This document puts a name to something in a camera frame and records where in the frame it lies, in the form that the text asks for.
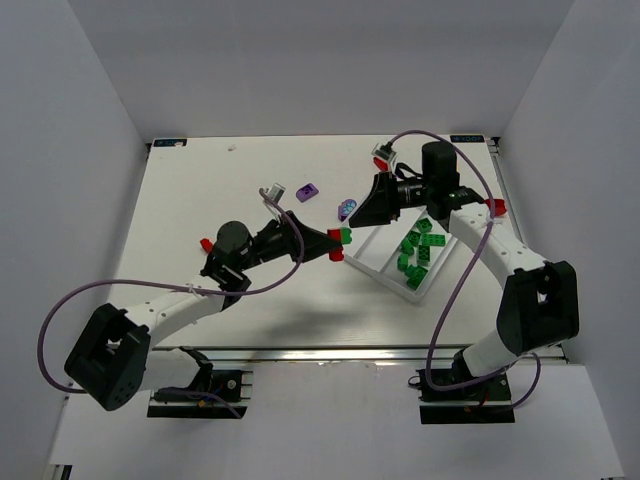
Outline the small red lego left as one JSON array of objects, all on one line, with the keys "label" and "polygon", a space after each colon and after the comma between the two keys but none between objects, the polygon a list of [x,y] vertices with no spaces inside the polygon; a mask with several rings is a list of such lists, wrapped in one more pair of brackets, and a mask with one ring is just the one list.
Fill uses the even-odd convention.
[{"label": "small red lego left", "polygon": [[213,251],[214,243],[208,238],[201,239],[200,245],[207,254]]}]

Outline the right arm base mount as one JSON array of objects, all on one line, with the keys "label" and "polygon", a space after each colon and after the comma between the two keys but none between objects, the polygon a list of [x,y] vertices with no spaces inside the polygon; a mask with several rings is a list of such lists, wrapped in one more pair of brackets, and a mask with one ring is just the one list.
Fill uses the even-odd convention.
[{"label": "right arm base mount", "polygon": [[422,425],[499,425],[515,422],[505,373],[479,384],[439,391],[427,383],[426,369],[415,372],[407,386],[418,392]]}]

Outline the aluminium table edge rail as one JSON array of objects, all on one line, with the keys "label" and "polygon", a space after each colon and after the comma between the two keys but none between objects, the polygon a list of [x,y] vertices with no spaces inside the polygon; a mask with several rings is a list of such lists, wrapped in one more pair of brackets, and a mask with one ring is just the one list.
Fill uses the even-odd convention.
[{"label": "aluminium table edge rail", "polygon": [[[314,348],[224,348],[193,347],[213,362],[337,362],[337,361],[425,361],[428,347],[424,346],[375,346],[375,347],[314,347]],[[450,361],[463,348],[462,345],[437,346],[433,354],[435,361]],[[560,346],[537,351],[542,363],[568,363]]]}]

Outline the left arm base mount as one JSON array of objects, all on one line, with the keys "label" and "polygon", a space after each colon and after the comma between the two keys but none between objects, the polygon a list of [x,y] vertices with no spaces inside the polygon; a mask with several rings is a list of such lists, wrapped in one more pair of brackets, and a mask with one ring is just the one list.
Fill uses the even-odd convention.
[{"label": "left arm base mount", "polygon": [[147,416],[156,419],[241,419],[252,396],[253,372],[216,363],[203,352],[152,351],[140,387],[150,393]]}]

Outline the white three-compartment tray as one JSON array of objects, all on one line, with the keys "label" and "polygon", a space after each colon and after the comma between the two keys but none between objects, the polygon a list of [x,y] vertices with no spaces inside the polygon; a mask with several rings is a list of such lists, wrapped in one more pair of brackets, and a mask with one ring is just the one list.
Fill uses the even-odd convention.
[{"label": "white three-compartment tray", "polygon": [[[417,222],[424,219],[433,226],[431,234],[444,238],[444,245],[430,247],[430,262],[423,266],[427,274],[416,288],[412,288],[408,285],[409,277],[398,268],[398,259],[403,254],[402,241],[412,232],[420,235]],[[344,247],[345,261],[412,303],[422,301],[457,243],[427,215],[425,207],[403,210],[401,217],[389,225],[353,229],[351,239]]]}]

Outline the blue label left corner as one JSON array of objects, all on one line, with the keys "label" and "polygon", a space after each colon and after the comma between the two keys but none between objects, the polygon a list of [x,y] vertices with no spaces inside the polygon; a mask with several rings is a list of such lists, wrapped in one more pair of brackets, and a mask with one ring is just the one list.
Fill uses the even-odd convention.
[{"label": "blue label left corner", "polygon": [[161,138],[155,139],[152,143],[153,148],[175,148],[187,145],[186,138]]}]

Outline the green 2x2 lego brick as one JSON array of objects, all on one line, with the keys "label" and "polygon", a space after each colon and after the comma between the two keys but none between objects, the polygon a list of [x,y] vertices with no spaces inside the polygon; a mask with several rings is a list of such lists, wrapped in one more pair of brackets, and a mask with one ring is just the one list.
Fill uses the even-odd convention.
[{"label": "green 2x2 lego brick", "polygon": [[416,262],[419,265],[428,265],[431,261],[431,247],[418,245],[416,250]]}]

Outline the small green lego brick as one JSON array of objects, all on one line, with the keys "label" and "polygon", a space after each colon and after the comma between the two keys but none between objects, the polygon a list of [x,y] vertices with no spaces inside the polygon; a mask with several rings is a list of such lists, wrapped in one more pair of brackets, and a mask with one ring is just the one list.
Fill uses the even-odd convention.
[{"label": "small green lego brick", "polygon": [[421,283],[422,283],[422,278],[418,276],[410,277],[406,281],[406,285],[412,290],[417,290]]}]

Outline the blue label right corner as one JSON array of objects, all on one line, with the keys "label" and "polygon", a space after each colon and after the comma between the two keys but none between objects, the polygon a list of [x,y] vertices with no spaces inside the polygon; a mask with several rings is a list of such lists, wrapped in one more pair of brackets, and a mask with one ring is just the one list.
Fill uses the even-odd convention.
[{"label": "blue label right corner", "polygon": [[450,135],[449,138],[452,143],[484,143],[485,142],[485,138],[483,135],[458,134],[458,135]]}]

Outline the purple paw print lego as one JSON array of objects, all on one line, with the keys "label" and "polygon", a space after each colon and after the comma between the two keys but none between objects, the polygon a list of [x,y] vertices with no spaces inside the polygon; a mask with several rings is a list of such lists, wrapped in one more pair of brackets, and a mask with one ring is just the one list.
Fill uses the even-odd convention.
[{"label": "purple paw print lego", "polygon": [[354,199],[346,199],[338,206],[338,220],[345,221],[351,213],[357,208],[357,202]]}]

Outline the red lego brick top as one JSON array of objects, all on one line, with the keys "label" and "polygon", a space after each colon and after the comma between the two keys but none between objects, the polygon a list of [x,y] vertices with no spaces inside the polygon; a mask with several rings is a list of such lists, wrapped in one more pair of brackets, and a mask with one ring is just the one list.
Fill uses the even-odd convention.
[{"label": "red lego brick top", "polygon": [[378,156],[374,156],[373,157],[373,163],[380,171],[388,171],[389,170],[389,162],[384,158],[381,158],[381,157],[378,157]]}]

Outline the red and green lego stack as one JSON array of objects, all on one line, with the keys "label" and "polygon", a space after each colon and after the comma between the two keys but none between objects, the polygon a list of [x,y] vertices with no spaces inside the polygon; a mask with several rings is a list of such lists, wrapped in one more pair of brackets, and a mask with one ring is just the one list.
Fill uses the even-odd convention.
[{"label": "red and green lego stack", "polygon": [[338,246],[333,248],[329,253],[329,259],[332,262],[341,262],[344,260],[344,246],[349,245],[352,242],[351,229],[348,227],[341,227],[335,229],[328,229],[327,235],[338,243]]}]

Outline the green 2x4 lego plate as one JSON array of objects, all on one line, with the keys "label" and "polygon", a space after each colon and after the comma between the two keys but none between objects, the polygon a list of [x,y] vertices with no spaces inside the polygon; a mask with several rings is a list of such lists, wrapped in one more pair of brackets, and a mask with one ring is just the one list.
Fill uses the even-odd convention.
[{"label": "green 2x4 lego plate", "polygon": [[424,233],[420,239],[420,245],[428,247],[445,247],[446,242],[446,236],[443,234]]}]

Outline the purple arch lego brick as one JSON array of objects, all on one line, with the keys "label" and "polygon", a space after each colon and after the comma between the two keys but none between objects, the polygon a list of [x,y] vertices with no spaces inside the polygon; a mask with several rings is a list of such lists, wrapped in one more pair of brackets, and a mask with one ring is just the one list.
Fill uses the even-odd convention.
[{"label": "purple arch lego brick", "polygon": [[295,196],[299,202],[305,203],[318,193],[319,190],[313,183],[307,183],[296,191]]}]

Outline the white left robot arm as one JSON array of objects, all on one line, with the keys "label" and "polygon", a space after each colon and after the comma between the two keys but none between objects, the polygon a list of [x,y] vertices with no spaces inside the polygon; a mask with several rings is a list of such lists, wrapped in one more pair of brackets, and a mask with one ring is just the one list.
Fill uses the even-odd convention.
[{"label": "white left robot arm", "polygon": [[328,255],[336,260],[344,234],[320,232],[284,212],[256,235],[239,221],[222,225],[203,269],[183,286],[133,307],[107,303],[91,315],[64,371],[105,410],[113,411],[150,389],[153,348],[188,325],[221,313],[254,294],[246,271],[288,256],[296,266]]}]

